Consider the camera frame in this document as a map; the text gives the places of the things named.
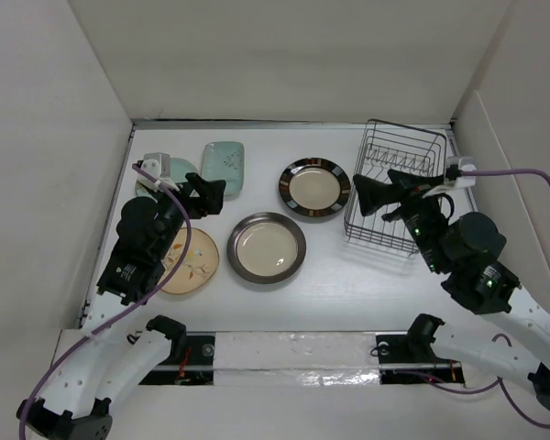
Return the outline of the teal rectangular divided plate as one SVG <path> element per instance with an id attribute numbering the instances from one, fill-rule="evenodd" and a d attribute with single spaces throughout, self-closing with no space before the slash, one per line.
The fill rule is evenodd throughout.
<path id="1" fill-rule="evenodd" d="M 244 145 L 235 141 L 216 141 L 205 146 L 202 159 L 202 178 L 206 181 L 225 181 L 225 197 L 238 196 L 245 179 Z"/>

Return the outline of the grey rim cream plate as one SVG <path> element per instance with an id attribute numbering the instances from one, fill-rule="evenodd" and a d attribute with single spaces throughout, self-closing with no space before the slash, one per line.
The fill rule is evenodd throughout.
<path id="1" fill-rule="evenodd" d="M 301 228 L 289 217 L 273 212 L 243 218 L 226 243 L 234 272 L 245 281 L 262 285 L 293 277 L 306 253 L 307 241 Z"/>

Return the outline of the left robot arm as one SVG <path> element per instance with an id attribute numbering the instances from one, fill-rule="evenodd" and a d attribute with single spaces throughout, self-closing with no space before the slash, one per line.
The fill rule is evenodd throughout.
<path id="1" fill-rule="evenodd" d="M 221 212 L 226 182 L 189 173 L 170 185 L 138 165 L 154 198 L 135 197 L 121 210 L 117 241 L 97 282 L 82 338 L 53 362 L 16 417 L 18 435 L 31 429 L 46 439 L 105 439 L 117 407 L 162 361 L 185 355 L 186 327 L 166 316 L 151 319 L 137 342 L 125 347 L 129 327 L 172 277 L 163 260 L 181 229 L 193 219 Z"/>

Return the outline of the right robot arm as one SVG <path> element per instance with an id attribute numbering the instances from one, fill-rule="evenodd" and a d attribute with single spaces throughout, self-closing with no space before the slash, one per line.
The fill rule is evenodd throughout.
<path id="1" fill-rule="evenodd" d="M 496 346 L 463 335 L 442 319 L 419 314 L 407 331 L 405 349 L 416 360 L 445 358 L 485 369 L 524 388 L 550 412 L 550 314 L 498 261 L 507 240 L 486 215 L 471 212 L 450 220 L 439 198 L 471 187 L 480 176 L 472 165 L 450 165 L 437 177 L 389 170 L 389 183 L 357 174 L 360 212 L 375 214 L 397 204 L 383 221 L 403 221 L 428 269 L 447 276 L 442 288 L 462 308 L 496 325 L 517 346 Z"/>

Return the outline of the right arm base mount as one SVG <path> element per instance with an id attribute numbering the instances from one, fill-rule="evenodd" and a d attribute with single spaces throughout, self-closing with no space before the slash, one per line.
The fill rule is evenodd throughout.
<path id="1" fill-rule="evenodd" d="M 381 385 L 413 385 L 425 382 L 465 384 L 460 363 L 432 354 L 415 355 L 405 333 L 375 335 L 370 355 L 378 361 Z"/>

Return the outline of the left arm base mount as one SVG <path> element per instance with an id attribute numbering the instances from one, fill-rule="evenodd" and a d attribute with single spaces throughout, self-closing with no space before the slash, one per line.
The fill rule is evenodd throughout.
<path id="1" fill-rule="evenodd" d="M 205 386 L 214 383 L 215 334 L 188 334 L 185 348 L 151 370 L 140 385 Z"/>

